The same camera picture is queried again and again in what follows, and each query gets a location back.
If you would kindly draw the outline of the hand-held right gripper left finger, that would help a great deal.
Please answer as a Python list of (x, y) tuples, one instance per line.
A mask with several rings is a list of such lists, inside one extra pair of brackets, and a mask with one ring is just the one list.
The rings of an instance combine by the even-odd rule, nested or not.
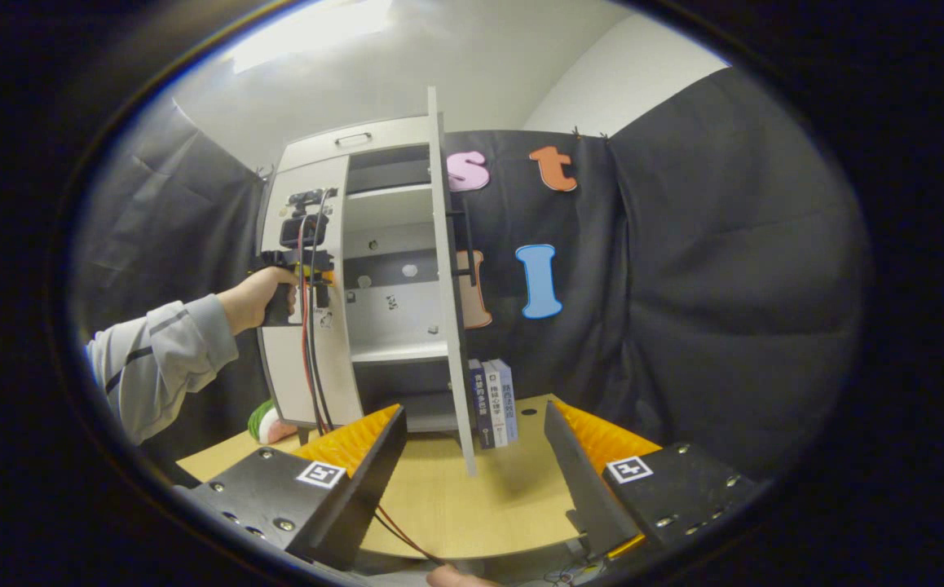
[(293, 451), (259, 447), (175, 493), (264, 549), (349, 571), (408, 441), (393, 404)]

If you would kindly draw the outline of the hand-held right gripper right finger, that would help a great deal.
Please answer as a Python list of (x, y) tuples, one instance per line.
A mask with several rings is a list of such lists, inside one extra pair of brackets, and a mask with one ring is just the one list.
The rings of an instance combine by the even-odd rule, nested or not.
[(757, 493), (700, 446), (659, 446), (561, 401), (548, 402), (544, 432), (595, 556), (680, 549)]

